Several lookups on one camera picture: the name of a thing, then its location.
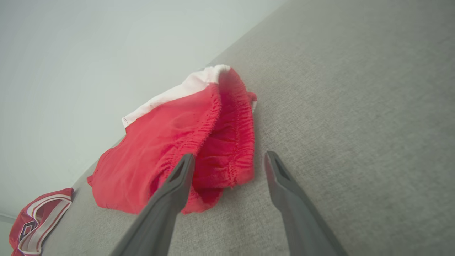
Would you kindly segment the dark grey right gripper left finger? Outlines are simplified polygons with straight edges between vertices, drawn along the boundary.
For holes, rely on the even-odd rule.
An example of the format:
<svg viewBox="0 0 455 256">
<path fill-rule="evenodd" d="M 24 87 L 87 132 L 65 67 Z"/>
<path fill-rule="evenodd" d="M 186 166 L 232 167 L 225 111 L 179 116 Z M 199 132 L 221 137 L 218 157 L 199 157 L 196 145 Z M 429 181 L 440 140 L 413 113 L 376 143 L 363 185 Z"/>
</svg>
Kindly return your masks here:
<svg viewBox="0 0 455 256">
<path fill-rule="evenodd" d="M 188 201 L 194 169 L 194 155 L 185 154 L 117 243 L 111 256 L 168 255 L 176 218 Z"/>
</svg>

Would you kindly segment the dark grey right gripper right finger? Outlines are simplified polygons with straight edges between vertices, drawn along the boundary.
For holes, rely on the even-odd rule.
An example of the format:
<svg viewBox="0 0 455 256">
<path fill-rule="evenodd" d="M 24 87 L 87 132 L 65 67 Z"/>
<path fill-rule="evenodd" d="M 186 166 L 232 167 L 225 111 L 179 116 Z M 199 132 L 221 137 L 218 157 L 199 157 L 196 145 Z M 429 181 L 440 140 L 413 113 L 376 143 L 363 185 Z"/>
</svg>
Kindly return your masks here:
<svg viewBox="0 0 455 256">
<path fill-rule="evenodd" d="M 272 203 L 280 211 L 291 256 L 346 256 L 347 252 L 279 155 L 265 153 Z"/>
</svg>

